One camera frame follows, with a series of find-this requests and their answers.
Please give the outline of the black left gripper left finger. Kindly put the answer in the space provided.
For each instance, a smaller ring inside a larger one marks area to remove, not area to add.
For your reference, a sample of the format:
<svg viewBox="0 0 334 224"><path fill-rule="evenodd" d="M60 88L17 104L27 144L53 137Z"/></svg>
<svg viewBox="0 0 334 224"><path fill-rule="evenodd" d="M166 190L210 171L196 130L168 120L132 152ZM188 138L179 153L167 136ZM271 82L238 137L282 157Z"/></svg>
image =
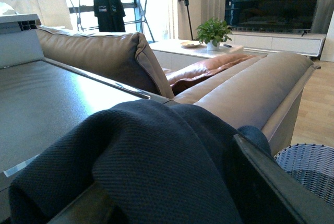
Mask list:
<svg viewBox="0 0 334 224"><path fill-rule="evenodd" d="M49 223L122 223L123 212L106 189L94 182Z"/></svg>

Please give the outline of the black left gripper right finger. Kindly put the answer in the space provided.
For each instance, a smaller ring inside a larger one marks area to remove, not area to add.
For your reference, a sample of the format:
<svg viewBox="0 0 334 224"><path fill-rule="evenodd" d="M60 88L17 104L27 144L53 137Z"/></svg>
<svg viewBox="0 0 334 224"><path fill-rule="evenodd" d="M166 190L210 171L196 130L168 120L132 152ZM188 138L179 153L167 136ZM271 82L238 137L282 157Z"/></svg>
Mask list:
<svg viewBox="0 0 334 224"><path fill-rule="evenodd" d="M233 136L232 195L244 223L333 223L333 207L245 140Z"/></svg>

